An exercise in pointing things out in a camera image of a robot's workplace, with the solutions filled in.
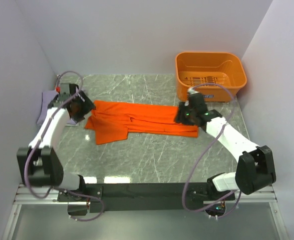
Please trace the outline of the orange t shirt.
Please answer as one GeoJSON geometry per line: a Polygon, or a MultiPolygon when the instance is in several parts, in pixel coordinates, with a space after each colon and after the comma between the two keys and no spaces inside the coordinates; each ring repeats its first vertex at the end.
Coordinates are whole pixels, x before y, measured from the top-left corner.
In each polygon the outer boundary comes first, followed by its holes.
{"type": "Polygon", "coordinates": [[[94,104],[84,128],[95,132],[97,145],[126,140],[129,133],[198,137],[196,126],[174,122],[176,106],[101,100],[94,104]]]}

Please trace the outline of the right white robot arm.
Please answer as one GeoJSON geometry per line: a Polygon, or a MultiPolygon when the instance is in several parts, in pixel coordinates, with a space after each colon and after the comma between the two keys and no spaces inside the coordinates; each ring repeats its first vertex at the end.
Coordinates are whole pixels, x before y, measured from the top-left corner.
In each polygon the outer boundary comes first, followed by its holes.
{"type": "Polygon", "coordinates": [[[188,90],[187,100],[179,103],[175,122],[201,128],[221,143],[237,162],[235,172],[221,173],[208,179],[206,194],[209,198],[216,200],[225,191],[234,190],[250,195],[276,182],[272,150],[250,141],[218,111],[209,110],[200,92],[188,90]]]}

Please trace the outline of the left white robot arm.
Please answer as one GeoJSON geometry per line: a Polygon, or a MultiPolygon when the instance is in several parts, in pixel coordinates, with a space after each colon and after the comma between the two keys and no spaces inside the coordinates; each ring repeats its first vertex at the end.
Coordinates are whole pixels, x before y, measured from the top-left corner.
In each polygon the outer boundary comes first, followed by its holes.
{"type": "Polygon", "coordinates": [[[62,83],[42,93],[40,129],[29,145],[16,153],[22,182],[34,197],[47,197],[35,192],[41,187],[69,192],[75,201],[86,197],[83,176],[65,171],[55,149],[65,126],[81,122],[93,109],[94,103],[74,83],[62,83]]]}

